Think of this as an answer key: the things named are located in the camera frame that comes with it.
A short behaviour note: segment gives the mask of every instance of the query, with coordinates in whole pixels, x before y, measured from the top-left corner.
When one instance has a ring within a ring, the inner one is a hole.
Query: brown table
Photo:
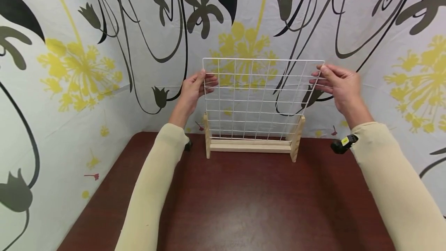
[[[59,251],[114,250],[156,133],[130,140]],[[394,250],[351,152],[302,139],[287,154],[212,152],[192,134],[161,215],[159,251]]]

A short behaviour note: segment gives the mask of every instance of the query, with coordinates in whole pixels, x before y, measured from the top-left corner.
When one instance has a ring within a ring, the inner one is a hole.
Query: white fabric wall
[[[99,2],[0,0],[0,250],[55,250],[131,136],[167,121],[185,72],[200,69],[203,57],[300,58],[360,69],[373,116],[391,129],[446,215],[446,163],[435,164],[446,156],[441,1],[302,0],[297,10],[300,0],[281,0],[279,10],[278,0],[197,0],[198,9],[217,13],[208,14],[208,34],[206,20],[193,31],[185,23],[193,0]],[[285,28],[281,18],[304,27],[275,37]],[[264,65],[256,70],[267,73]],[[270,72],[292,73],[286,64]],[[305,111],[306,137],[348,134],[328,97]],[[187,132],[201,132],[203,112],[201,100]]]

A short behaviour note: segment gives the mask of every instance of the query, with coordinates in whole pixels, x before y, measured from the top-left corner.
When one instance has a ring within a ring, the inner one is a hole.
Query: forearm
[[[188,138],[172,124],[156,137],[133,189],[116,251],[155,251],[162,207]]]
[[[385,125],[352,132],[352,149],[397,250],[444,250],[446,222],[419,176]]]

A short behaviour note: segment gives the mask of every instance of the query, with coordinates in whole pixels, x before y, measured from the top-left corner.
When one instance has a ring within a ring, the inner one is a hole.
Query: wooden upright post
[[[297,123],[296,130],[294,131],[294,134],[291,136],[291,161],[296,162],[297,160],[297,151],[299,151],[299,145],[300,145],[300,137],[302,136],[302,130],[304,129],[305,124],[305,116],[300,116],[299,122]]]
[[[205,113],[203,116],[204,122],[204,136],[206,140],[206,158],[211,157],[211,131],[209,130],[208,115]]]

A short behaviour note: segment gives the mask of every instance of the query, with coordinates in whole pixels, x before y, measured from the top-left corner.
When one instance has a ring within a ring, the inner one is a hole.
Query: wooden stand
[[[209,131],[208,116],[203,116],[205,138],[206,138],[206,158],[209,159],[211,151],[222,152],[267,152],[275,154],[290,154],[291,161],[296,162],[297,151],[299,150],[300,137],[305,124],[305,117],[301,116],[297,122],[294,132],[286,137],[287,141],[281,140],[231,140],[231,139],[211,139]]]

